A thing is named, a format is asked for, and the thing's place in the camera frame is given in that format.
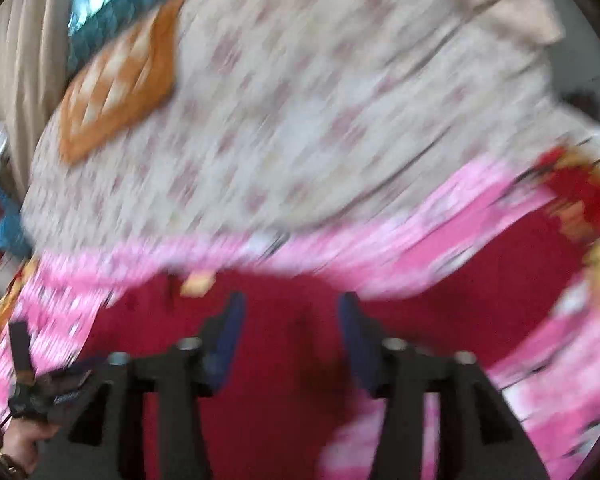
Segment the left hand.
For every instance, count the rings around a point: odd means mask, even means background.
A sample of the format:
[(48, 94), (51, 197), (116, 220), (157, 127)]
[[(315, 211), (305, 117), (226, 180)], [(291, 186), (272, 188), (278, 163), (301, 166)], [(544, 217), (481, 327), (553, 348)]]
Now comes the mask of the left hand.
[(50, 440), (60, 429), (58, 425), (39, 420), (14, 419), (3, 437), (2, 455), (7, 457), (26, 474), (38, 464), (38, 441)]

